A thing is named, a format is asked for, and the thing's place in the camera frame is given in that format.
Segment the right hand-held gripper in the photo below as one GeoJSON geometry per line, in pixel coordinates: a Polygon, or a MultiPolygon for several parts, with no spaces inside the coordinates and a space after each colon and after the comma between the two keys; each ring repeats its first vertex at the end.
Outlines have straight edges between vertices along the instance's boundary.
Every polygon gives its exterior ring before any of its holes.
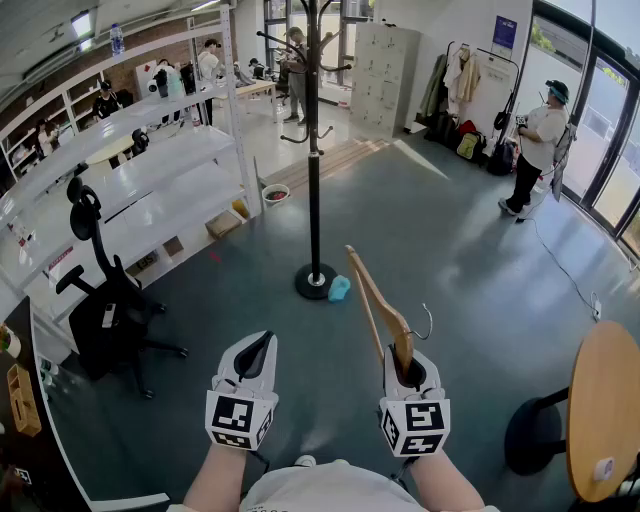
{"type": "Polygon", "coordinates": [[[384,351],[384,395],[379,402],[379,426],[396,458],[437,454],[450,433],[450,400],[441,388],[438,368],[420,351],[412,358],[412,387],[402,394],[402,366],[395,346],[384,351]]]}

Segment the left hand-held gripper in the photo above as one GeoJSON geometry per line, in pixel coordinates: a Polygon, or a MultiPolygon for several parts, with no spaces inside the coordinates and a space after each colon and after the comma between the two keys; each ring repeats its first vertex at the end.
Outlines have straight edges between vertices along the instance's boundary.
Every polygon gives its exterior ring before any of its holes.
{"type": "Polygon", "coordinates": [[[275,415],[278,339],[273,331],[250,334],[230,346],[207,391],[205,430],[218,445],[257,450],[275,415]],[[231,379],[249,379],[253,389],[231,379]]]}

